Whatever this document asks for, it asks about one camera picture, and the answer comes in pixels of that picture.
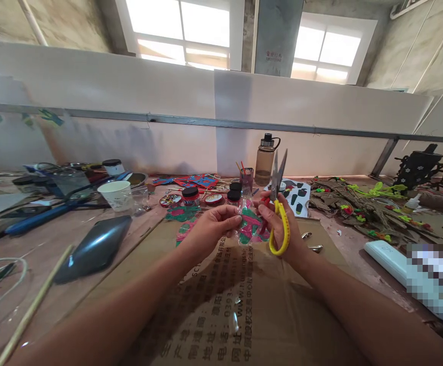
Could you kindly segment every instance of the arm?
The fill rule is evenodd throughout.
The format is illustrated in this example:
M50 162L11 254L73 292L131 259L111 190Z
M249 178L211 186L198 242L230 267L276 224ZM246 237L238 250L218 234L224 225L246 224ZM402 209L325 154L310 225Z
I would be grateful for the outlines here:
M278 199L284 205L291 229L283 259L320 293L371 363L443 365L443 339L416 316L309 250L289 204L281 194ZM269 226L274 227L276 241L282 242L280 218L265 206L258 209Z
M117 364L162 297L213 251L222 235L241 221L233 206L205 212L181 245L145 275L93 308L73 315L36 344L17 350L10 364Z

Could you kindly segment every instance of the hand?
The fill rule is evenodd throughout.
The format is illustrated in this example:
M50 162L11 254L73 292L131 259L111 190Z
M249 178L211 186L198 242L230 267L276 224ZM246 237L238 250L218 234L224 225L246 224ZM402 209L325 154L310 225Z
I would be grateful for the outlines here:
M179 247L191 246L202 261L211 254L221 237L229 236L241 222L238 207L223 205L212 208L203 213Z
M270 196L271 191L264 191L261 193L262 197ZM301 233L299 231L299 226L294 217L294 212L292 212L289 203L284 198L282 193L279 193L277 199L284 210L286 211L287 219L289 220L289 228L291 231L291 238L289 240L289 246L287 250L282 254L282 258L291 264L293 260L301 260L303 259L310 250L304 244L304 240L301 239ZM274 240L275 247L280 249L282 246L282 242L284 241L284 226L282 224L281 218L276 215L274 204L269 203L268 207L262 201L254 201L255 207L257 207L258 214L260 214L265 220L267 220L267 230L271 230L274 228Z

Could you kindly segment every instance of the wooden stick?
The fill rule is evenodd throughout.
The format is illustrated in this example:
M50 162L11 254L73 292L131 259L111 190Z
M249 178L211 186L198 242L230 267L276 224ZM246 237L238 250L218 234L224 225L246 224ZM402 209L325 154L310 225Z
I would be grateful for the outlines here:
M73 248L74 247L72 245L67 247L65 252L62 254L60 259L58 260L57 264L53 268L52 272L48 276L47 280L42 285L42 288L38 292L37 297L35 297L35 300L33 300L32 304L30 305L30 307L28 308L28 310L24 314L23 318L19 322L18 327L16 328L15 332L13 333L13 336L11 337L11 339L8 342L8 344L4 348L4 351L1 353L1 356L0 356L0 366L3 366L6 363L6 361L8 360L8 358L13 354L13 351L16 348L16 346L17 346L17 344L19 342L19 339L23 335L23 333L26 330L26 327L28 326L28 324L31 322L31 320L33 318L33 315L35 314L35 312L38 309L38 306L40 306L43 298L47 294L47 291L50 288L50 285L51 285L51 283L53 281L53 278L55 277L55 275L57 274L58 270L60 269L60 266L65 261L65 259L69 256L69 254L70 254L70 252L72 251Z

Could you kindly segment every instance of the metal rail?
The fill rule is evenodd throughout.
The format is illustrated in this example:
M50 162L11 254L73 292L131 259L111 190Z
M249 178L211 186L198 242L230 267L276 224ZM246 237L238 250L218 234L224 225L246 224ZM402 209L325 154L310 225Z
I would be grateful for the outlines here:
M378 177L382 169L388 161L391 153L394 150L399 140L411 141L428 141L428 142L443 142L443 136L429 136L429 135L413 135L391 132L375 132L375 131L361 131L361 130L345 130L328 127L315 126L296 126L296 125L279 125L269 123L248 122L242 120L227 120L227 119L211 119L211 118L191 118L161 114L150 113L128 113L128 112L112 112L112 111L98 111L87 109L70 109L70 108L55 108L55 107L37 107L28 105L14 105L14 104L0 104L0 112L12 113L28 113L40 114L40 110L46 109L58 116L63 116L67 112L71 117L82 118L97 118L97 119L117 119L128 121L148 121L156 123L191 125L191 126L210 126L210 127L227 127L248 130L262 130L262 131L283 131L283 132L297 132L315 135L334 135L334 136L352 136L352 137L368 137L387 139L388 142L384 147L377 163L372 170L370 176Z

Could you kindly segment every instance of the yellow scissors handle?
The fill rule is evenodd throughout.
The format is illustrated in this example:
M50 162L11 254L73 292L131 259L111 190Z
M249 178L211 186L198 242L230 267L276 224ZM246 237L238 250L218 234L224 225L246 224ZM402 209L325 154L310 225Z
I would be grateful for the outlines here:
M289 246L289 241L291 239L291 231L289 229L289 220L286 215L286 211L284 210L284 206L279 200L274 201L274 206L276 207L276 215L279 215L282 220L282 225L284 226L284 241L282 242L282 246L279 250L274 246L274 228L271 230L271 237L269 239L269 248L271 249L272 254L276 256L282 255L287 247Z

